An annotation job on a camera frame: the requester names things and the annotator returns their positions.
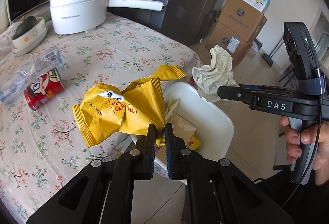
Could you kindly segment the white tissue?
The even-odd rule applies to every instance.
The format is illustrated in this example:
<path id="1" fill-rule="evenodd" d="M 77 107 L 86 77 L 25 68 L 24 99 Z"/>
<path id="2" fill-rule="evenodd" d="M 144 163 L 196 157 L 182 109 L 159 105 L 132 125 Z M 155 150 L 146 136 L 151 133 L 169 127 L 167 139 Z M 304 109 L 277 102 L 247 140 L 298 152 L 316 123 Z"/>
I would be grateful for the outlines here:
<path id="1" fill-rule="evenodd" d="M 198 89 L 197 93 L 207 102 L 221 100 L 218 89 L 222 86 L 237 87 L 232 71 L 232 57 L 218 44 L 210 49 L 211 63 L 192 69 L 192 77 Z"/>

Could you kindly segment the yellow snack wrapper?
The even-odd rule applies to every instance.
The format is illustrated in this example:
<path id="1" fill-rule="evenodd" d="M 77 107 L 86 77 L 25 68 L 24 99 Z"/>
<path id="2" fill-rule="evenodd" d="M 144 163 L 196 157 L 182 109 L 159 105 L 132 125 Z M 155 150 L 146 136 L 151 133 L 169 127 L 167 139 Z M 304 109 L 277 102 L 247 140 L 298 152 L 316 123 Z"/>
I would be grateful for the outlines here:
<path id="1" fill-rule="evenodd" d="M 166 120 L 161 82 L 185 76 L 178 66 L 164 64 L 151 76 L 131 82 L 122 91 L 105 83 L 90 88 L 81 104 L 72 106 L 86 146 L 96 146 L 116 132 L 147 135 L 153 124 L 158 131 L 156 145 L 163 147 Z"/>

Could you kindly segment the red drink can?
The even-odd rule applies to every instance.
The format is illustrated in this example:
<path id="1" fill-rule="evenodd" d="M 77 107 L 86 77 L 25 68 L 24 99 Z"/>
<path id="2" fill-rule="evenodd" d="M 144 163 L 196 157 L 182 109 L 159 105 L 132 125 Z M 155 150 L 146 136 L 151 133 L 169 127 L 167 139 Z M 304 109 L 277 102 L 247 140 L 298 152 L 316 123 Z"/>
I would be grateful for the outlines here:
<path id="1" fill-rule="evenodd" d="M 64 90 L 61 76 L 54 67 L 27 86 L 24 99 L 32 110 L 38 110 Z"/>

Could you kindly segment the clear plastic water bottle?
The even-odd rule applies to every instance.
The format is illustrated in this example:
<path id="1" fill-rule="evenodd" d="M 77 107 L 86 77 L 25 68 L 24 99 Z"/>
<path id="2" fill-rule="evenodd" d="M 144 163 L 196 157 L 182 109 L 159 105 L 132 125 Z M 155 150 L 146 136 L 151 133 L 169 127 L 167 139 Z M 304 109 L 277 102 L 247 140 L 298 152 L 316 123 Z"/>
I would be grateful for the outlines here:
<path id="1" fill-rule="evenodd" d="M 50 72 L 59 72 L 64 68 L 60 50 L 52 47 L 36 56 L 29 63 L 14 70 L 11 75 L 1 79 L 1 104 L 5 105 L 19 95 L 40 76 Z"/>

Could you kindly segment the white plastic trash bin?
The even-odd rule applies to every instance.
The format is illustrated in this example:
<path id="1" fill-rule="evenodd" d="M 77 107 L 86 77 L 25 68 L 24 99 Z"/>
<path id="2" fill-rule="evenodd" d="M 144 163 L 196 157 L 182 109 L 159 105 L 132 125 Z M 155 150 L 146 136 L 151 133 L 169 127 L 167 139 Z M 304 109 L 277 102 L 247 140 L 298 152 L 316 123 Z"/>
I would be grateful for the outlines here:
<path id="1" fill-rule="evenodd" d="M 234 125 L 227 114 L 185 82 L 173 83 L 163 94 L 165 102 L 178 100 L 177 113 L 196 127 L 195 135 L 202 143 L 196 151 L 209 160 L 224 158 L 234 135 Z"/>

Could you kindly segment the lower cardboard box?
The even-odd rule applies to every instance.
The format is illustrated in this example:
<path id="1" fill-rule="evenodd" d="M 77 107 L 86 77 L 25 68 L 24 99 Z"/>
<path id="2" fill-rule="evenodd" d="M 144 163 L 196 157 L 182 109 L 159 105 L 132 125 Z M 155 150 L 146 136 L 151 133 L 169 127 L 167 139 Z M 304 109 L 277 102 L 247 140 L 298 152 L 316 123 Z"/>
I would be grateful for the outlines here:
<path id="1" fill-rule="evenodd" d="M 236 67 L 247 55 L 253 44 L 251 42 L 243 41 L 230 29 L 226 28 L 220 22 L 217 22 L 205 47 L 210 50 L 215 45 L 228 51 L 233 59 L 232 65 L 233 67 Z"/>

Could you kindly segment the floral tablecloth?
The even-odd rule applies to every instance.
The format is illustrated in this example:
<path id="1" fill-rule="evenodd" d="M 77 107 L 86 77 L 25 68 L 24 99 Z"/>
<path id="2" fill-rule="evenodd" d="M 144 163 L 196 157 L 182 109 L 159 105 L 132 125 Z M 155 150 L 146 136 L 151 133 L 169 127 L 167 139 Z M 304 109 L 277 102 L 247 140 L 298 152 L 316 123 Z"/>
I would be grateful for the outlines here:
<path id="1" fill-rule="evenodd" d="M 1 201 L 16 222 L 25 223 L 90 161 L 115 159 L 131 142 L 128 135 L 114 134 L 98 146 L 86 146 L 72 106 L 88 89 L 106 83 L 122 90 L 163 64 L 190 74 L 201 61 L 189 47 L 113 14 L 90 33 L 64 36 L 49 27 L 44 40 L 24 56 L 12 52 L 16 28 L 12 24 L 1 34 L 1 81 L 50 48 L 59 50 L 64 65 L 64 91 L 42 108 L 32 110 L 23 95 L 1 105 Z"/>

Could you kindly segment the white plate under bowl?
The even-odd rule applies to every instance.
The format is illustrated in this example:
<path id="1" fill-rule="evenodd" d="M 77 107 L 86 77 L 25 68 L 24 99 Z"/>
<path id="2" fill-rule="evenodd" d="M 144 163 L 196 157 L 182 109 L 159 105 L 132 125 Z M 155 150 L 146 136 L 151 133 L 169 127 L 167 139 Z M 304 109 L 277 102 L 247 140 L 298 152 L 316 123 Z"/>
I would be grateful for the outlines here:
<path id="1" fill-rule="evenodd" d="M 17 55 L 17 56 L 23 56 L 33 49 L 35 49 L 45 38 L 47 34 L 47 27 L 45 27 L 40 34 L 38 34 L 36 37 L 32 38 L 29 41 L 24 41 L 22 47 L 16 48 L 15 45 L 13 44 L 12 46 L 12 52 Z"/>

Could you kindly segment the white ceramic bowl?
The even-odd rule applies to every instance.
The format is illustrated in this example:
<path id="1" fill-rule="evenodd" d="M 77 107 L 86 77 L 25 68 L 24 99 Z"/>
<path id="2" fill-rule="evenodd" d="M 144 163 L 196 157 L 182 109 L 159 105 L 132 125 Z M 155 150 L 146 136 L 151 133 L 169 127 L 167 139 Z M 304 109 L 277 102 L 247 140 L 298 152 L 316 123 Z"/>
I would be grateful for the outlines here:
<path id="1" fill-rule="evenodd" d="M 34 26 L 31 30 L 29 30 L 27 33 L 20 36 L 16 40 L 12 40 L 12 43 L 15 45 L 16 48 L 22 47 L 24 41 L 27 42 L 32 38 L 36 37 L 46 27 L 46 21 L 42 16 L 39 16 L 36 19 L 38 21 L 38 24 L 36 26 Z"/>

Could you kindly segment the white electric cooking pot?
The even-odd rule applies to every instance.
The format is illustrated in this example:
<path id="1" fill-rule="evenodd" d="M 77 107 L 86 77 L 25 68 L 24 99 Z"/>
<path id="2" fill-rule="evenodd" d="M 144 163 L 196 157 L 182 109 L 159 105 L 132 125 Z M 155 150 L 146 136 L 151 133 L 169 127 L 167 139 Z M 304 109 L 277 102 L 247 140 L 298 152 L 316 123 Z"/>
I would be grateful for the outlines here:
<path id="1" fill-rule="evenodd" d="M 160 12 L 164 4 L 155 0 L 50 0 L 54 32 L 68 35 L 93 30 L 105 22 L 108 7 Z"/>

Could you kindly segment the green squash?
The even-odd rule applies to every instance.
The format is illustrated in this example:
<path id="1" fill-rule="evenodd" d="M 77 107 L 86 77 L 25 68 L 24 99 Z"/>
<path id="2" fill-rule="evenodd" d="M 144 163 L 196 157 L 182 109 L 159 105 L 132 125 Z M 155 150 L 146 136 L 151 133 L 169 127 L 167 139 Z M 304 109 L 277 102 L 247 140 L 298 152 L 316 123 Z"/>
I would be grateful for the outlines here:
<path id="1" fill-rule="evenodd" d="M 12 36 L 12 40 L 16 40 L 20 36 L 24 35 L 37 24 L 38 24 L 38 21 L 37 21 L 36 17 L 34 17 L 34 16 L 28 16 L 26 18 L 23 17 L 21 19 L 21 23 L 18 25 L 14 35 Z"/>

